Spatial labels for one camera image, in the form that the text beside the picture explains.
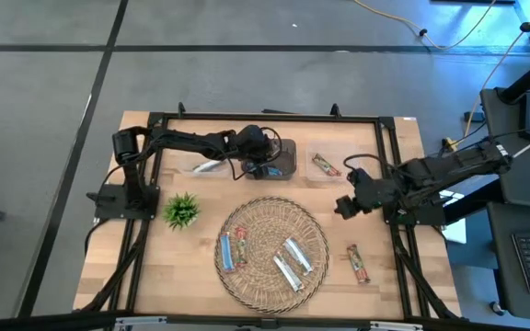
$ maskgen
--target wooden tabletop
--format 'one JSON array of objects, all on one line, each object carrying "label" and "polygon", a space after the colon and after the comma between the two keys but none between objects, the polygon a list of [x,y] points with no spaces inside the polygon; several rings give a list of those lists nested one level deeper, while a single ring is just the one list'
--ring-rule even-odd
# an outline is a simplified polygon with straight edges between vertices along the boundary
[{"label": "wooden tabletop", "polygon": [[[145,126],[148,114],[125,111],[121,128]],[[423,156],[416,119],[395,118],[395,122],[402,160]],[[134,310],[143,314],[259,315],[236,302],[224,289],[213,265],[214,243],[222,224],[235,208],[257,197],[281,196],[299,203],[315,216],[328,239],[330,253],[328,275],[318,292],[308,302],[283,316],[401,319],[394,253],[382,212],[359,214],[344,221],[333,212],[335,199],[352,196],[353,187],[346,180],[320,183],[305,176],[305,146],[308,142],[351,142],[358,153],[377,154],[374,126],[363,123],[170,120],[168,127],[205,134],[230,129],[239,131],[248,124],[272,127],[284,139],[296,142],[298,167],[293,178],[289,181],[240,179],[235,182],[230,177],[186,177],[178,171],[176,157],[173,157],[181,152],[165,150],[158,179],[161,187],[159,208],[176,193],[189,192],[198,196],[202,212],[197,222],[182,231],[171,231],[160,217],[151,222]],[[387,154],[391,155],[387,131],[384,137]],[[380,165],[375,160],[363,159],[361,163],[372,177],[381,177]],[[110,167],[114,166],[112,157]],[[123,174],[116,172],[109,182],[123,182]],[[115,269],[124,224],[124,220],[111,220],[93,234],[75,297],[75,308],[89,303]],[[425,278],[448,308],[460,314],[443,238],[429,226],[419,226],[415,231]],[[359,246],[372,280],[370,284],[357,284],[346,253],[349,244]],[[125,306],[129,279],[130,275],[126,275],[119,308]],[[408,285],[413,313],[419,314],[414,281],[410,276]]]}]

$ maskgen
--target wicker basket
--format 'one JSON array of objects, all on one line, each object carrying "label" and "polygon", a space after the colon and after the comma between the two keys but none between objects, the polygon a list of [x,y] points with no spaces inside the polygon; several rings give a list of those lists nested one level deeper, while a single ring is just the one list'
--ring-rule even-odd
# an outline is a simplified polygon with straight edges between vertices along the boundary
[{"label": "wicker basket", "polygon": [[[247,229],[248,263],[234,272],[223,270],[220,241],[216,240],[215,265],[226,290],[246,307],[265,314],[289,312],[314,295],[328,270],[328,244],[312,215],[296,203],[283,198],[265,197],[237,208],[222,226],[230,233],[233,259],[236,258],[235,230]],[[313,267],[308,275],[289,255],[283,242],[292,237],[304,251]],[[273,262],[280,252],[304,288],[294,291]]]}]

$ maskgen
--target green plant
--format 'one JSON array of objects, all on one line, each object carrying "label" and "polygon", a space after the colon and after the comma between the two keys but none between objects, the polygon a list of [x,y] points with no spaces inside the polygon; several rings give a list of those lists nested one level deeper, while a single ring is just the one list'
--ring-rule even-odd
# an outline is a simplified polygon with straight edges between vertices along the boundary
[{"label": "green plant", "polygon": [[169,199],[163,209],[163,218],[169,223],[169,227],[175,230],[177,227],[182,229],[190,225],[199,213],[200,209],[195,196],[186,192],[183,196],[176,194],[174,198]]}]

